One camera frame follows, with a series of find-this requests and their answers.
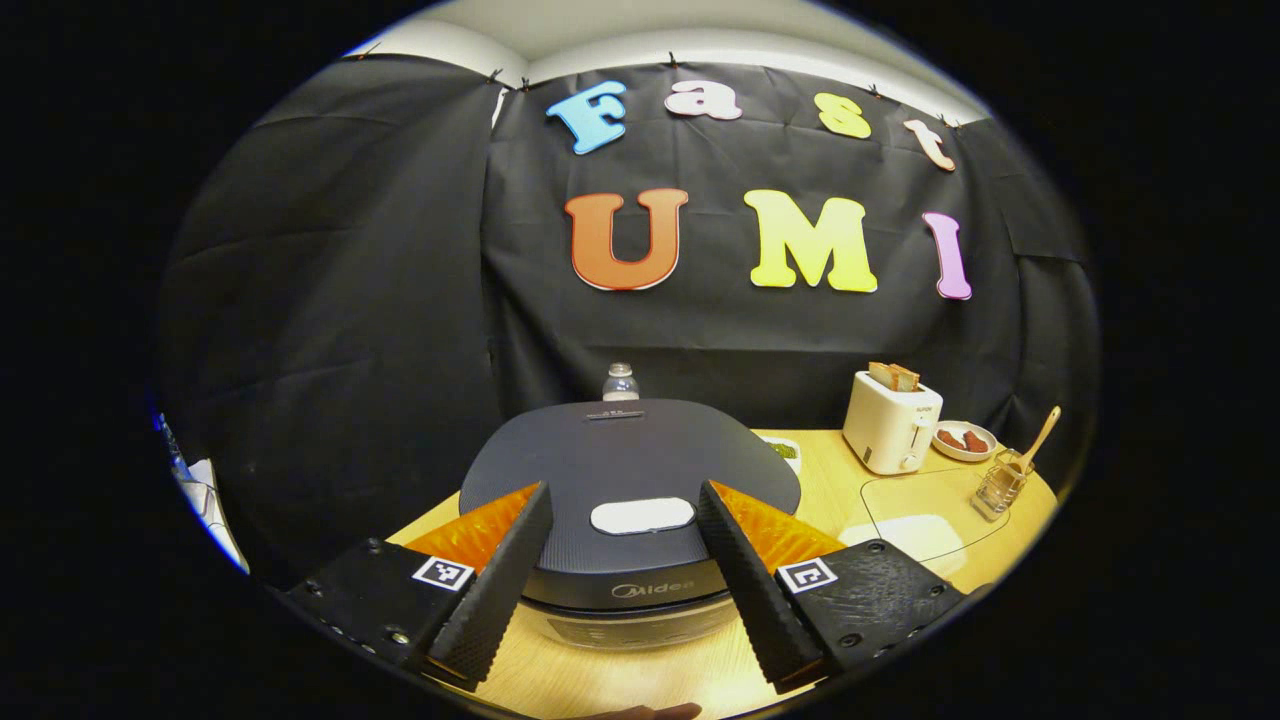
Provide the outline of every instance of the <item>black fabric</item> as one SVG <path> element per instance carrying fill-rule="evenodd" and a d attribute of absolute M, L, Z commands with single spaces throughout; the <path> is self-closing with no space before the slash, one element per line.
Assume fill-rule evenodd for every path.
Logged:
<path fill-rule="evenodd" d="M 572 133 L 545 110 L 609 79 L 627 87 L 626 133 L 575 155 Z M 672 83 L 687 79 L 728 85 L 744 115 L 668 113 Z M 870 137 L 828 131 L 818 92 L 854 100 Z M 924 155 L 902 127 L 909 119 L 943 138 L 954 173 Z M 1064 423 L 1037 461 L 1060 486 L 1092 428 L 1097 311 L 1069 210 L 1004 138 L 989 120 L 956 131 L 858 87 L 745 65 L 612 68 L 512 92 L 489 154 L 481 233 L 504 415 L 598 398 L 608 364 L 622 360 L 644 397 L 703 402 L 754 428 L 837 428 L 854 373 L 892 361 L 943 396 L 943 418 L 979 423 L 1014 447 L 1025 448 L 1062 405 Z M 676 270 L 644 291 L 582 282 L 564 202 L 621 195 L 614 254 L 635 260 L 649 241 L 636 195 L 658 187 L 690 196 Z M 786 192 L 810 222 L 828 197 L 860 202 L 878 290 L 841 292 L 803 278 L 790 288 L 751 284 L 759 224 L 742 195 L 759 188 Z M 974 288 L 966 301 L 936 290 L 927 211 L 960 224 Z"/>
<path fill-rule="evenodd" d="M 499 86 L 484 79 L 334 63 L 230 150 L 180 229 L 161 407 L 278 587 L 448 497 L 500 424 L 477 237 Z"/>

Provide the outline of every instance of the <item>wooden spoon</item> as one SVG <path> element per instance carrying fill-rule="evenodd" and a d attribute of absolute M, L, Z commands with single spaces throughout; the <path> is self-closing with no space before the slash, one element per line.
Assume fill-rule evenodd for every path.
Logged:
<path fill-rule="evenodd" d="M 1018 457 L 1010 459 L 1009 462 L 1006 464 L 1010 468 L 1025 475 L 1029 468 L 1032 466 L 1032 457 L 1036 456 L 1036 451 L 1039 450 L 1041 443 L 1043 443 L 1044 438 L 1048 437 L 1048 432 L 1052 430 L 1053 425 L 1057 424 L 1057 419 L 1061 414 L 1062 409 L 1055 405 L 1053 409 L 1048 411 L 1048 419 L 1044 420 L 1044 427 L 1041 428 L 1041 434 L 1038 438 L 1036 438 L 1036 442 L 1032 445 L 1030 450 L 1028 450 L 1025 455 L 1019 455 Z"/>

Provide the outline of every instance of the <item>blue letter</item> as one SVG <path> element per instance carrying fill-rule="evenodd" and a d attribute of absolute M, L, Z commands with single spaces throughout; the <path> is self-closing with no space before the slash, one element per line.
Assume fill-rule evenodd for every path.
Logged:
<path fill-rule="evenodd" d="M 622 137 L 626 128 L 622 124 L 613 124 L 604 119 L 605 115 L 621 119 L 627 113 L 622 102 L 614 95 L 626 92 L 627 86 L 616 79 L 602 82 L 600 85 L 571 95 L 564 100 L 547 109 L 548 115 L 559 115 L 568 129 L 573 131 L 577 142 L 573 143 L 573 152 L 586 155 L 591 150 L 605 142 Z M 599 97 L 600 101 L 591 104 Z"/>

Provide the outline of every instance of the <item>green food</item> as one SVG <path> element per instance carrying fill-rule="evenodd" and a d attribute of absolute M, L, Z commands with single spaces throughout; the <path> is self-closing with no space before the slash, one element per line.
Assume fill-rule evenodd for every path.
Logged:
<path fill-rule="evenodd" d="M 781 442 L 771 442 L 769 447 L 772 447 L 773 450 L 777 451 L 778 455 L 788 460 L 795 460 L 797 457 L 795 448 L 791 447 L 790 445 L 782 445 Z"/>

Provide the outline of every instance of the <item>midea logo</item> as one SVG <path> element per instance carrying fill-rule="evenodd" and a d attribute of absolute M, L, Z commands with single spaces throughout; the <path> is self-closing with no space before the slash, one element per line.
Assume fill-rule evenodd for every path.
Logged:
<path fill-rule="evenodd" d="M 644 585 L 644 587 L 632 585 L 627 583 L 614 587 L 612 593 L 613 597 L 621 597 L 626 600 L 628 597 L 639 597 L 641 594 L 658 594 L 672 591 L 684 591 L 691 587 L 694 587 L 692 580 L 689 580 L 687 583 L 663 583 L 660 585 Z"/>

